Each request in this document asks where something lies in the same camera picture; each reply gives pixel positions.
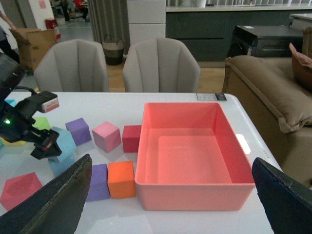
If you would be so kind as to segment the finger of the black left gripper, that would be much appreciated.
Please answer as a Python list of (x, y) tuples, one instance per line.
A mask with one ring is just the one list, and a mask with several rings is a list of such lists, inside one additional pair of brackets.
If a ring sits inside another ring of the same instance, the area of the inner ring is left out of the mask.
[(60, 156), (62, 150), (57, 144), (59, 133), (54, 130), (39, 130), (33, 132), (34, 150), (31, 156), (36, 159)]

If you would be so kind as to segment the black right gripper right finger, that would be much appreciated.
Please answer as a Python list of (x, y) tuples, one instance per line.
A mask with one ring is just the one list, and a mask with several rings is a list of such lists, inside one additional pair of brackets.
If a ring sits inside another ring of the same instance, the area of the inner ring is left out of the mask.
[(312, 191), (257, 157), (252, 165), (258, 197), (275, 234), (312, 232)]

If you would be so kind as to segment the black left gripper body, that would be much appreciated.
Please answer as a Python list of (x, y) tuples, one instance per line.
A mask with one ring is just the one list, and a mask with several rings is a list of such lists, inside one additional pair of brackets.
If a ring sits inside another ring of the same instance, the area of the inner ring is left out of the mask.
[(7, 102), (0, 104), (0, 137), (9, 142), (26, 141), (33, 142), (32, 136), (35, 132), (32, 118), (36, 111), (32, 109), (28, 98), (12, 107)]

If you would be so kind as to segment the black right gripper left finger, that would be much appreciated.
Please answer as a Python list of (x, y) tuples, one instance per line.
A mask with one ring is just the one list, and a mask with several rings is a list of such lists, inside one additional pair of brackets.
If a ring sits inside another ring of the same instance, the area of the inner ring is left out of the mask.
[(84, 155), (0, 217), (2, 234), (73, 234), (90, 188), (92, 159)]

